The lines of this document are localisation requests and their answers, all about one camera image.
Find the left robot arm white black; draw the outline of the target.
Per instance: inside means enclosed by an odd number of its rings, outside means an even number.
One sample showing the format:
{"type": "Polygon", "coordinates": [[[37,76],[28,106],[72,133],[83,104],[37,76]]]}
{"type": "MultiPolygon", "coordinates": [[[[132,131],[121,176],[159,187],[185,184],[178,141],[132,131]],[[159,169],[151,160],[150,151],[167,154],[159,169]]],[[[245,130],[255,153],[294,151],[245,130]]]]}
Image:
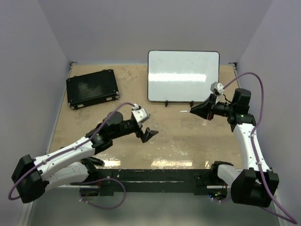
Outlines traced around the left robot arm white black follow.
{"type": "Polygon", "coordinates": [[[31,157],[24,155],[12,174],[13,187],[9,200],[21,199],[30,203],[40,198],[47,190],[71,184],[97,181],[97,172],[90,160],[113,145],[119,137],[135,134],[143,143],[158,134],[157,130],[142,130],[143,122],[150,115],[144,109],[133,110],[131,118],[124,120],[122,113],[114,111],[94,129],[76,142],[46,155],[31,157]]]}

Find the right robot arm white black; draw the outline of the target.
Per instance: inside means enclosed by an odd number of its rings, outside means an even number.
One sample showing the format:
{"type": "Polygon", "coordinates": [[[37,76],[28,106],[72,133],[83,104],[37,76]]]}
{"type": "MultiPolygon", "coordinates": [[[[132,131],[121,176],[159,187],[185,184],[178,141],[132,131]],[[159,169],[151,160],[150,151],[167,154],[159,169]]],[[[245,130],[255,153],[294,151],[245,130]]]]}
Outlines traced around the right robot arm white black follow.
{"type": "Polygon", "coordinates": [[[190,113],[212,120],[215,115],[227,118],[231,131],[238,140],[243,170],[238,172],[228,162],[215,161],[211,166],[210,181],[215,185],[225,182],[230,187],[234,203],[267,208],[272,201],[279,177],[266,164],[257,139],[256,121],[249,111],[251,92],[235,89],[231,103],[220,102],[223,89],[212,88],[208,99],[190,109],[190,113]]]}

